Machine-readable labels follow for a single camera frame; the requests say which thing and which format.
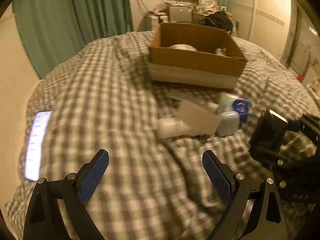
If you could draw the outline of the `white cosmetic tube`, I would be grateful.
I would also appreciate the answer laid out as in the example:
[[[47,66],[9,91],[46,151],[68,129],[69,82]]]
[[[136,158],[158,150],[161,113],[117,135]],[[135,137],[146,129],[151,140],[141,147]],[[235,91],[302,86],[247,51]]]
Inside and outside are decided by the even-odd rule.
[[[157,133],[162,139],[181,136],[194,137],[201,134],[198,128],[190,126],[178,118],[159,119],[157,121]]]

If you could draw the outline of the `white tape roll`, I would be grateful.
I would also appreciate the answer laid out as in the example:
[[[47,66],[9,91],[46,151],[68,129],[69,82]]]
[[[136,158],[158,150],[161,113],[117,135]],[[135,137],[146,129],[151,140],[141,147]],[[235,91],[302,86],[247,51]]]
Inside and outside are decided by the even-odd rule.
[[[191,45],[188,44],[175,44],[172,46],[169,46],[170,49],[178,49],[178,50],[188,50],[188,51],[197,51],[196,48],[194,48]]]

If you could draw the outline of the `brown cardboard box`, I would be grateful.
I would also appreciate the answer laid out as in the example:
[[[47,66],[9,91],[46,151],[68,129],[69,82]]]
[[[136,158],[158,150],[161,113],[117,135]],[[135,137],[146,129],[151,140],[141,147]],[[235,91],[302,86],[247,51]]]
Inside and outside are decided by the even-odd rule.
[[[188,44],[197,51],[170,49]],[[226,48],[225,56],[215,54]],[[222,29],[195,24],[161,23],[149,45],[148,70],[154,81],[233,89],[247,60]]]

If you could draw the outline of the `blue white tissue pack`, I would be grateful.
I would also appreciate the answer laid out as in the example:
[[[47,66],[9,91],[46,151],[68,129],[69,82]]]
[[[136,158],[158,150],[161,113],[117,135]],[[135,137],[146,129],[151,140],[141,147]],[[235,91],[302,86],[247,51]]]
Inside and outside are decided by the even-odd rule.
[[[249,107],[249,100],[230,93],[221,92],[217,113],[223,116],[223,124],[234,123],[235,117],[227,117],[227,112],[237,112],[239,115],[239,123],[245,123],[248,119]]]

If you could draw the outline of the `white bottle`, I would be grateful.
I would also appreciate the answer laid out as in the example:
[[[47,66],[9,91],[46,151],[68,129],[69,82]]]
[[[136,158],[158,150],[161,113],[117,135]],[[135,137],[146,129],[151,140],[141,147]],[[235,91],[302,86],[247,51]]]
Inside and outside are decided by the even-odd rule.
[[[226,55],[226,48],[217,48],[215,54],[218,56],[225,56]]]

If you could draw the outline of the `black clothes pile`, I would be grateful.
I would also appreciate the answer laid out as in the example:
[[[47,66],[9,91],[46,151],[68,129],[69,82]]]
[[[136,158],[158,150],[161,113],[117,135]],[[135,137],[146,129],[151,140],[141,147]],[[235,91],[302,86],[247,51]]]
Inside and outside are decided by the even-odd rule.
[[[214,14],[206,16],[199,21],[199,25],[222,29],[225,31],[233,30],[233,23],[224,11],[217,11]]]

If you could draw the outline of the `green left curtain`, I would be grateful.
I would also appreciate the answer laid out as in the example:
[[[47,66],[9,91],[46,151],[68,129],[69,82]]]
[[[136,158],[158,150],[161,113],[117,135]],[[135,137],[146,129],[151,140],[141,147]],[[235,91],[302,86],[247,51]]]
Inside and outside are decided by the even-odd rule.
[[[39,78],[99,38],[132,29],[129,0],[13,0],[25,53]]]

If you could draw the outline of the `white suitcase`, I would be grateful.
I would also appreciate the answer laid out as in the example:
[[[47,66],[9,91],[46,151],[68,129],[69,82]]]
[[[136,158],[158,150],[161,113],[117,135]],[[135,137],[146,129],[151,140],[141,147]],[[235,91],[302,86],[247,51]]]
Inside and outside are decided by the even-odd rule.
[[[154,31],[160,23],[169,22],[169,18],[167,15],[149,15],[146,18],[146,30]]]

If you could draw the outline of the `lit white smartphone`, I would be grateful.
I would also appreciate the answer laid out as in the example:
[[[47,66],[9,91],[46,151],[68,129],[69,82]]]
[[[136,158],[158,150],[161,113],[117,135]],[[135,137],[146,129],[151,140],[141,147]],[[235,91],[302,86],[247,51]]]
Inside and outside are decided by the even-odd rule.
[[[40,178],[42,143],[52,111],[40,111],[35,114],[25,155],[24,177],[37,181]]]

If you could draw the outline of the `white sliding wardrobe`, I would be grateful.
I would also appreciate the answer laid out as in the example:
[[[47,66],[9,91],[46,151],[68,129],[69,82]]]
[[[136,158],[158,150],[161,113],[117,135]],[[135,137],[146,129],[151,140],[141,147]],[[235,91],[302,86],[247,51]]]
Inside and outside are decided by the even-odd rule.
[[[237,36],[281,58],[289,33],[291,0],[233,0]]]

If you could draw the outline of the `light blue small case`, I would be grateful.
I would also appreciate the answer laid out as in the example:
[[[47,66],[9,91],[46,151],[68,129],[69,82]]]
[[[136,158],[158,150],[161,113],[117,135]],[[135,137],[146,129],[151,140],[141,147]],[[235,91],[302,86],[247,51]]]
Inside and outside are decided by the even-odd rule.
[[[223,112],[219,115],[221,122],[216,131],[216,135],[219,137],[226,137],[233,135],[240,125],[240,115],[236,111]]]

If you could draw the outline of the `silver mini fridge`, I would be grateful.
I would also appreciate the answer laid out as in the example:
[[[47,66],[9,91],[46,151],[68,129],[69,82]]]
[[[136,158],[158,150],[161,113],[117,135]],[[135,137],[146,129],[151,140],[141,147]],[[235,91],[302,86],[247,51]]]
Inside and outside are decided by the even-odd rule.
[[[171,23],[190,23],[192,9],[184,6],[170,6],[168,15]]]

